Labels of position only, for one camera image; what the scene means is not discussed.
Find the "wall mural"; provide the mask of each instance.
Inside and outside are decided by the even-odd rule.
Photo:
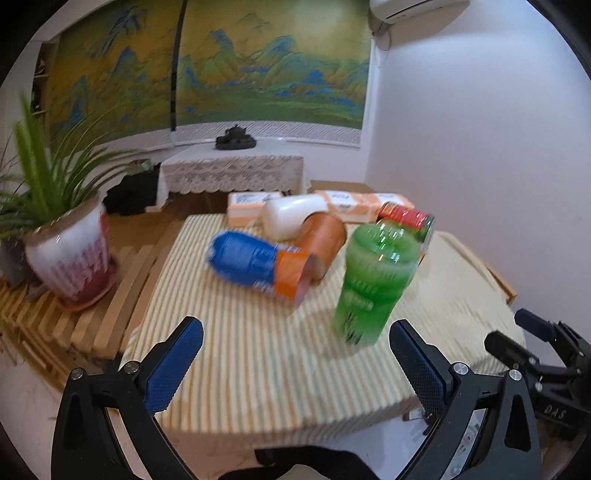
[[[172,54],[182,0],[107,4],[60,37],[50,75],[52,144],[106,113],[101,142],[170,127]]]
[[[189,0],[179,125],[272,120],[361,129],[366,0]]]
[[[100,143],[170,128],[183,0],[117,0],[60,37],[49,79],[51,142],[105,117]],[[177,123],[289,121],[361,129],[367,0],[188,0]]]

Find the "table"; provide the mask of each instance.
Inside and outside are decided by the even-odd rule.
[[[349,225],[349,233],[355,227]],[[176,448],[215,452],[314,443],[417,406],[387,333],[376,345],[358,348],[331,331],[345,249],[323,282],[294,308],[212,273],[206,250],[224,229],[224,215],[185,221],[145,320],[123,355],[122,364],[142,360],[185,315],[203,322],[203,347],[168,410],[157,417]],[[258,227],[245,230],[261,234]],[[449,233],[436,232],[385,332],[399,318],[407,318],[450,362],[466,362],[477,372],[504,370],[485,351],[490,331],[525,345],[490,272]]]
[[[169,192],[280,191],[307,193],[304,157],[283,140],[258,140],[247,150],[217,150],[215,144],[197,144],[160,165],[156,207]]]

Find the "green plant leaf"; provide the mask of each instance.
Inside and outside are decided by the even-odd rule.
[[[2,150],[2,157],[0,157],[0,171],[2,171],[4,168],[8,168],[4,164],[4,157],[6,157],[6,151],[8,150],[8,146],[10,144],[11,138],[12,138],[12,132],[10,132],[10,135],[8,135],[8,139],[6,140],[6,144],[4,145],[4,150]]]
[[[18,187],[14,189],[13,194],[16,195],[17,192],[21,189],[21,187],[25,184],[25,181],[23,180],[21,183],[18,184]]]
[[[108,168],[104,172],[98,174],[85,188],[80,192],[79,203],[82,203],[93,195],[95,195],[99,189],[105,185],[107,182],[117,178],[122,173],[128,175],[134,175],[136,173],[142,173],[143,171],[148,171],[153,168],[153,164],[150,161],[144,161],[142,164],[125,164],[125,165],[116,165],[114,167]]]
[[[91,123],[90,127],[88,127],[84,133],[82,134],[82,136],[78,139],[78,142],[76,142],[76,145],[74,145],[74,147],[72,147],[72,149],[70,150],[70,158],[68,159],[68,162],[66,163],[66,166],[64,168],[65,171],[69,171],[70,170],[70,165],[72,164],[72,161],[74,160],[74,156],[76,155],[76,153],[78,152],[78,147],[80,146],[80,143],[82,142],[82,139],[86,136],[86,134],[98,123],[100,122],[107,114],[111,113],[115,108],[112,108],[110,110],[107,110],[105,113],[103,113],[100,117],[98,117],[94,122]],[[98,143],[98,141],[102,138],[105,138],[110,132],[106,132],[100,136],[98,136],[97,138],[95,138],[91,143],[96,145]]]
[[[0,202],[4,212],[21,212],[24,216],[34,219],[41,219],[43,215],[38,210],[38,205],[29,197],[23,195],[12,195],[8,200]]]
[[[22,172],[24,178],[29,187],[29,191],[33,198],[38,202],[38,211],[42,218],[46,221],[51,220],[51,210],[44,197],[43,187],[41,180],[34,172],[34,159],[31,155],[31,139],[27,135],[25,126],[22,123],[15,125],[15,138],[17,141],[18,156],[21,163]]]
[[[3,194],[0,194],[0,205],[2,203],[9,202],[14,204],[23,204],[26,202],[26,199],[16,193],[5,192]]]
[[[14,229],[32,230],[38,226],[39,224],[35,220],[23,218],[20,215],[15,215],[13,213],[4,213],[3,215],[0,215],[0,231]]]
[[[56,212],[61,209],[61,198],[56,195],[54,184],[51,181],[51,170],[49,168],[45,135],[41,120],[33,117],[30,109],[27,108],[28,102],[24,96],[21,96],[23,110],[26,110],[24,121],[30,137],[31,156],[33,162],[31,163],[31,171],[36,176],[38,184],[41,187],[39,192],[45,197],[51,215],[54,216]]]
[[[5,238],[10,238],[13,236],[21,236],[23,233],[22,230],[7,230],[5,232],[0,232],[0,240],[4,240]]]
[[[97,156],[102,155],[104,152],[108,150],[107,147],[102,147],[98,150],[94,150],[93,142],[91,142],[88,147],[86,147],[78,156],[76,163],[72,167],[72,169],[68,172],[69,179],[78,175],[81,170],[83,170],[86,165],[94,160]]]
[[[67,151],[67,147],[70,144],[70,140],[72,139],[73,135],[84,125],[86,125],[86,123],[88,123],[88,117],[83,118],[82,120],[80,120],[76,125],[74,125],[70,131],[64,136],[64,138],[61,139],[60,144],[58,145],[58,147],[53,151],[52,153],[52,158],[53,158],[53,163],[56,166],[56,168],[59,166],[60,169],[65,173],[66,172],[66,166],[63,164],[63,161],[66,157],[69,156],[68,153],[66,153]]]
[[[100,165],[110,161],[119,160],[123,155],[134,153],[133,150],[116,150],[107,153],[101,152],[100,150],[94,155],[85,156],[83,161],[79,162],[80,165],[78,168],[75,171],[72,171],[70,177],[68,178],[66,188],[64,189],[64,196],[69,201],[72,201],[76,190],[83,187],[84,180],[94,171],[96,167],[99,167]]]
[[[7,183],[9,181],[21,183],[24,181],[24,178],[20,175],[11,175],[11,174],[0,174],[0,183]]]
[[[6,164],[3,166],[3,168],[6,168],[7,170],[10,168],[13,168],[14,165],[18,164],[18,157],[15,155],[14,157],[10,158],[8,160],[8,162],[6,162]]]
[[[92,150],[99,145],[99,142],[105,138],[109,133],[103,133],[101,135],[99,135],[98,137],[96,137],[95,139],[91,140],[91,142],[88,143],[88,145],[84,148],[84,150],[80,153],[80,155],[78,155],[78,157],[76,157],[76,154],[78,152],[71,152],[70,156],[72,158],[76,157],[76,161],[74,162],[74,164],[72,165],[72,162],[70,160],[68,160],[67,163],[67,173],[72,173],[73,171],[75,171],[76,167],[79,165],[80,163],[80,159],[84,158],[84,156],[88,155],[88,152],[92,152]]]

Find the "orange label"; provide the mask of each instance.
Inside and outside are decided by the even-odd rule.
[[[309,258],[310,254],[303,251],[277,251],[274,287],[278,295],[290,300],[296,299],[298,285]]]

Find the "orange box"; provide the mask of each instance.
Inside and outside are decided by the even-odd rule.
[[[236,228],[256,223],[265,206],[271,199],[281,198],[281,192],[233,192],[228,195],[226,217],[228,226]]]
[[[316,190],[322,195],[328,211],[338,215],[345,223],[368,223],[370,204],[362,193],[341,192],[338,190]]]

